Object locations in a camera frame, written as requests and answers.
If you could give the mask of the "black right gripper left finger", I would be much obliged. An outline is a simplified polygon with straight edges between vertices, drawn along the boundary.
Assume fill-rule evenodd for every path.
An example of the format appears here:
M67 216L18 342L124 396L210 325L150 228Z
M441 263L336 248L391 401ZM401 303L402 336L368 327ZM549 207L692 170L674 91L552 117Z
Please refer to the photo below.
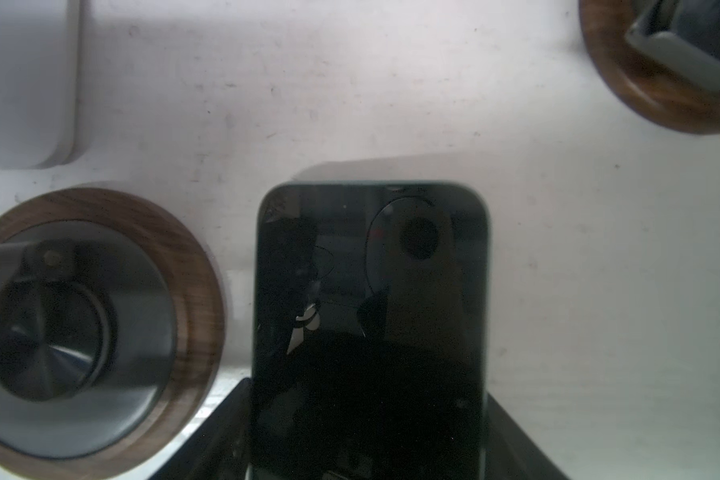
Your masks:
M250 461L251 379L241 380L151 480L245 479Z

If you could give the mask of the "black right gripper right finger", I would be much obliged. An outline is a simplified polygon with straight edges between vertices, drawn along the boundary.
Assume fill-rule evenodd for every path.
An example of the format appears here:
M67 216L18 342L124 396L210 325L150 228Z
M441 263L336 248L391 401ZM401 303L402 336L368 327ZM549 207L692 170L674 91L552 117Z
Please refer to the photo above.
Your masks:
M490 394L485 416L485 479L568 480Z

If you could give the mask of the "green-edged black phone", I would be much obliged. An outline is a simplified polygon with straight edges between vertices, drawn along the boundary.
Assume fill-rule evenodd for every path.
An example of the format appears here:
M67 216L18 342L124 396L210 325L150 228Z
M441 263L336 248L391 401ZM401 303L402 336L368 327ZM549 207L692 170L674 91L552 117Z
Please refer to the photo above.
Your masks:
M453 183L289 183L257 225L253 479L480 479L490 226Z

